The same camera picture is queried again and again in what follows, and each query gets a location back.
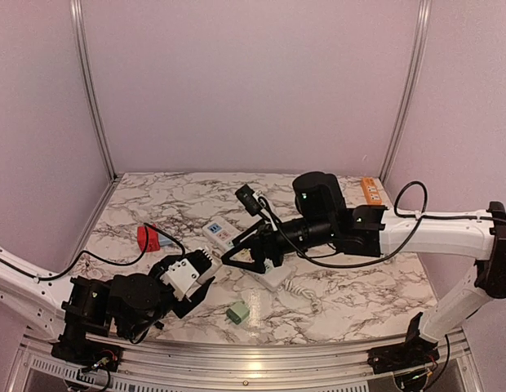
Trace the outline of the white multicolour power strip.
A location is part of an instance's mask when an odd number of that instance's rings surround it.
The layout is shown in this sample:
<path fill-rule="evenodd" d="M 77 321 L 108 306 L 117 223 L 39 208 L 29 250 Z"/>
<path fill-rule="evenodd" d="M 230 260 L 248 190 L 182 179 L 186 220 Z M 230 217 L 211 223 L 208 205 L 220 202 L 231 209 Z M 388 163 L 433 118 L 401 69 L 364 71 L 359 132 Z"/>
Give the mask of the white multicolour power strip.
<path fill-rule="evenodd" d="M 223 217 L 217 216 L 202 227 L 202 232 L 220 250 L 220 260 L 224 265 L 241 269 L 271 292 L 276 292 L 292 271 L 285 265 L 274 266 L 260 250 L 257 237 L 260 228 L 264 228 L 263 220 L 240 231 Z"/>

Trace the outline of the green plug adapter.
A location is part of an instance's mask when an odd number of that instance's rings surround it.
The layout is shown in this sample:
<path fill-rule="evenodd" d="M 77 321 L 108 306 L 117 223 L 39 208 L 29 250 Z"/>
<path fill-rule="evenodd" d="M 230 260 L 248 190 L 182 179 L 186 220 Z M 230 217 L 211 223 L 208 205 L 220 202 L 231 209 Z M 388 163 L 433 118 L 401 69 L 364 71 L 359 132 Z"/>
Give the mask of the green plug adapter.
<path fill-rule="evenodd" d="M 229 306 L 225 313 L 229 320 L 239 325 L 249 317 L 250 308 L 244 301 L 238 301 Z"/>

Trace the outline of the red cube socket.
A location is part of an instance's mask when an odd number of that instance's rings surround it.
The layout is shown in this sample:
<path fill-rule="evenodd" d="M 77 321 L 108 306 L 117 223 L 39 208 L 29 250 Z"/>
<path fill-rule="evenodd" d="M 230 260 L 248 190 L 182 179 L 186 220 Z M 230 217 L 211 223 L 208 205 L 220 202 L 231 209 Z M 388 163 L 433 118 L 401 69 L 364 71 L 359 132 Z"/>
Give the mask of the red cube socket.
<path fill-rule="evenodd" d="M 141 225 L 137 228 L 137 243 L 142 252 L 158 252 L 161 245 L 155 225 Z"/>

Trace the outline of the white cube adapter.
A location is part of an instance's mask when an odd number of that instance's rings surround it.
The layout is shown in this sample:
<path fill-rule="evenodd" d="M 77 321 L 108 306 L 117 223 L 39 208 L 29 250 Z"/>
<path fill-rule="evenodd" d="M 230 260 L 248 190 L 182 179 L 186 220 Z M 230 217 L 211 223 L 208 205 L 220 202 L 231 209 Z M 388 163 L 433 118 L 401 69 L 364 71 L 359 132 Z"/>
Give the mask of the white cube adapter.
<path fill-rule="evenodd" d="M 197 249 L 189 257 L 190 263 L 198 272 L 197 283 L 203 285 L 206 281 L 214 278 L 217 271 L 222 266 L 219 260 L 216 260 L 207 250 Z"/>

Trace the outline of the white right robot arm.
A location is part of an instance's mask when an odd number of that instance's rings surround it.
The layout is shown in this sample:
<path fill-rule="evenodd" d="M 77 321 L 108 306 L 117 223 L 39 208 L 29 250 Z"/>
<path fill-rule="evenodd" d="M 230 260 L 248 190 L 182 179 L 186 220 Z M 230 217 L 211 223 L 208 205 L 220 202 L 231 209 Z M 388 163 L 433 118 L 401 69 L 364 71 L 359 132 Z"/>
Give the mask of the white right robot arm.
<path fill-rule="evenodd" d="M 416 254 L 424 264 L 435 260 L 466 261 L 461 278 L 436 305 L 411 320 L 407 338 L 396 358 L 412 366 L 453 327 L 482 306 L 506 299 L 506 211 L 492 202 L 474 212 L 402 210 L 369 203 L 349 207 L 336 176 L 311 171 L 292 183 L 299 217 L 284 221 L 268 199 L 244 185 L 237 199 L 258 221 L 233 240 L 224 264 L 262 274 L 266 263 L 281 266 L 294 253 L 317 267 L 322 258 L 310 256 L 329 245 L 339 255 L 352 256 L 350 269 L 368 268 L 402 253 Z"/>

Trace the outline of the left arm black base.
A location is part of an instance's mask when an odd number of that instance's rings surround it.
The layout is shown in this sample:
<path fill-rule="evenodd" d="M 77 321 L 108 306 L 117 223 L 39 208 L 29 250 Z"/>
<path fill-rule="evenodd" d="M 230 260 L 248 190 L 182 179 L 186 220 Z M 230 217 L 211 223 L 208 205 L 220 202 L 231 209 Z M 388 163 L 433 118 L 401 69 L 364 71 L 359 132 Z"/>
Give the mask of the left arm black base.
<path fill-rule="evenodd" d="M 116 372 L 121 360 L 122 348 L 104 342 L 91 341 L 84 336 L 60 335 L 52 344 L 51 356 L 93 370 L 101 365 Z"/>

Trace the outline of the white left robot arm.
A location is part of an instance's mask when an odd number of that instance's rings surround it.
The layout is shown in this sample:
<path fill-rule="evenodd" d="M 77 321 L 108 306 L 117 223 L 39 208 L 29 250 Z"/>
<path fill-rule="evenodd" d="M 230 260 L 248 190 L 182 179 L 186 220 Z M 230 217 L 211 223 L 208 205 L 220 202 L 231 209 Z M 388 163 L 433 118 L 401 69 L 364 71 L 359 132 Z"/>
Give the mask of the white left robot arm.
<path fill-rule="evenodd" d="M 87 334 L 140 343 L 167 314 L 181 319 L 206 298 L 219 268 L 201 248 L 166 256 L 146 273 L 106 280 L 58 276 L 0 246 L 0 300 L 46 341 L 77 363 L 89 363 L 95 346 Z"/>

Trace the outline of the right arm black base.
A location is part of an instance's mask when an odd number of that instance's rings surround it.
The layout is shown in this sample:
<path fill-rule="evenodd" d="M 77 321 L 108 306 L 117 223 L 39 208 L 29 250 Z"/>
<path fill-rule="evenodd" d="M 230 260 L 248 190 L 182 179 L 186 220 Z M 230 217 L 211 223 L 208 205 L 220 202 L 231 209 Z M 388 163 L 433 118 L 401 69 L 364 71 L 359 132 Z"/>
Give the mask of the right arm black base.
<path fill-rule="evenodd" d="M 410 321 L 403 342 L 368 350 L 367 363 L 374 374 L 401 371 L 439 360 L 437 343 L 420 337 L 419 322 L 422 315 L 419 312 Z"/>

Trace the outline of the light blue plug adapter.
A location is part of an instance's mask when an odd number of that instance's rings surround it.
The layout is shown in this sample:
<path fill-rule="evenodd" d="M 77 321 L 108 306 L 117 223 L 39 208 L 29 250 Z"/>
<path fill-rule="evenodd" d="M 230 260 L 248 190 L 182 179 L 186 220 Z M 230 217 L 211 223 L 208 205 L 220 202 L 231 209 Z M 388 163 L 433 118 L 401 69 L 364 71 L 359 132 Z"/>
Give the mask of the light blue plug adapter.
<path fill-rule="evenodd" d="M 170 240 L 168 237 L 159 234 L 158 235 L 158 243 L 160 247 L 167 247 L 173 244 L 173 241 Z"/>

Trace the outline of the orange power strip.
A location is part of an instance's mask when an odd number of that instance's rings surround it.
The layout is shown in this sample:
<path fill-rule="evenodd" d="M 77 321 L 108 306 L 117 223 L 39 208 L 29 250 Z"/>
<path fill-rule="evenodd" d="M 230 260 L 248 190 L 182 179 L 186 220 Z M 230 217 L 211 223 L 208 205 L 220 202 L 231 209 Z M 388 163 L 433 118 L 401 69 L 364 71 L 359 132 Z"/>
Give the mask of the orange power strip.
<path fill-rule="evenodd" d="M 372 177 L 362 177 L 361 187 L 368 205 L 380 206 L 383 204 L 377 184 Z"/>

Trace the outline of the aluminium front rail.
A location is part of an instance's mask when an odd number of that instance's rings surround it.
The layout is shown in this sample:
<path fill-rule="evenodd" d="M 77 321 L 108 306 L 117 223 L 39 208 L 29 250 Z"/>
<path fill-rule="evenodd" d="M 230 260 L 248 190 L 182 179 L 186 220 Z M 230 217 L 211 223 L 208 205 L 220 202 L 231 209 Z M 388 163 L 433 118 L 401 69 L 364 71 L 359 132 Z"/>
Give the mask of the aluminium front rail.
<path fill-rule="evenodd" d="M 77 379 L 77 365 L 54 359 L 51 347 L 28 330 L 16 352 L 7 386 L 0 391 L 66 390 L 66 381 L 101 389 L 104 374 Z M 449 365 L 427 391 L 485 391 L 462 329 L 448 334 Z M 403 336 L 316 345 L 230 345 L 163 340 L 122 347 L 108 391 L 400 391 L 395 377 L 421 367 L 375 375 L 370 348 L 398 343 Z"/>

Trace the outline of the right aluminium frame post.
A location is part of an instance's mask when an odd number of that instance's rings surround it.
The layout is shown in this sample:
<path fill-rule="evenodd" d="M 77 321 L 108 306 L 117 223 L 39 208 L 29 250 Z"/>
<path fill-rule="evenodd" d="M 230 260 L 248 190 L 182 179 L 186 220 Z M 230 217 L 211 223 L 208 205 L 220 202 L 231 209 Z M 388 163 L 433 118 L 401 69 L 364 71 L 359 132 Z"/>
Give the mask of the right aluminium frame post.
<path fill-rule="evenodd" d="M 431 0 L 419 1 L 413 46 L 406 73 L 406 81 L 403 87 L 402 98 L 400 99 L 397 109 L 397 115 L 393 124 L 393 130 L 391 132 L 386 154 L 384 155 L 384 161 L 379 172 L 379 179 L 382 183 L 385 183 L 391 175 L 393 164 L 399 150 L 399 145 L 406 129 L 408 114 L 424 60 L 432 3 L 433 2 Z"/>

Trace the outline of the aluminium frame post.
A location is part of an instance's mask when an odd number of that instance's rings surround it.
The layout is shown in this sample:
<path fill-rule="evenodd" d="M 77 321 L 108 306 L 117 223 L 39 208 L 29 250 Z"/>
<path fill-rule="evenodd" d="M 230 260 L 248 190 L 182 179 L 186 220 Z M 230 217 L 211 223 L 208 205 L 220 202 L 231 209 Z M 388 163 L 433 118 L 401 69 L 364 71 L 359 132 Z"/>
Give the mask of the aluminium frame post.
<path fill-rule="evenodd" d="M 400 99 L 397 109 L 397 115 L 393 124 L 393 130 L 391 132 L 386 154 L 384 155 L 384 161 L 379 172 L 379 179 L 382 183 L 385 183 L 391 175 L 393 164 L 399 150 L 399 145 L 406 129 L 408 114 L 424 60 L 432 3 L 433 2 L 431 0 L 419 1 L 413 46 L 406 73 L 406 81 L 403 87 L 402 98 Z"/>
<path fill-rule="evenodd" d="M 110 182 L 114 182 L 118 178 L 118 175 L 116 173 L 113 159 L 109 150 L 109 144 L 104 130 L 100 107 L 95 93 L 95 84 L 91 72 L 91 62 L 87 47 L 87 32 L 86 26 L 84 24 L 82 1 L 71 0 L 70 12 L 78 52 L 78 62 L 87 98 L 87 106 L 91 115 L 91 120 L 95 132 L 95 138 L 99 147 L 100 156 L 104 165 L 106 176 Z"/>

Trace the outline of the left aluminium frame post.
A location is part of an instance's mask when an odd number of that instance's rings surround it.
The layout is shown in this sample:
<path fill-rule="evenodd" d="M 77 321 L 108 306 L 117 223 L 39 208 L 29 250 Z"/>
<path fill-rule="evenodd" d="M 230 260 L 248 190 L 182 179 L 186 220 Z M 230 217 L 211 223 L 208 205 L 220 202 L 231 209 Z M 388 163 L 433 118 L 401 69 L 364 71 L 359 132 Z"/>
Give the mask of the left aluminium frame post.
<path fill-rule="evenodd" d="M 114 182 L 118 178 L 118 175 L 116 173 L 113 159 L 109 150 L 109 144 L 104 130 L 100 107 L 95 93 L 95 84 L 91 72 L 91 62 L 87 47 L 87 32 L 86 26 L 84 24 L 82 1 L 71 0 L 70 12 L 78 52 L 78 62 L 87 98 L 87 106 L 91 115 L 91 120 L 95 132 L 95 138 L 99 147 L 100 156 L 104 165 L 106 176 L 110 182 Z"/>

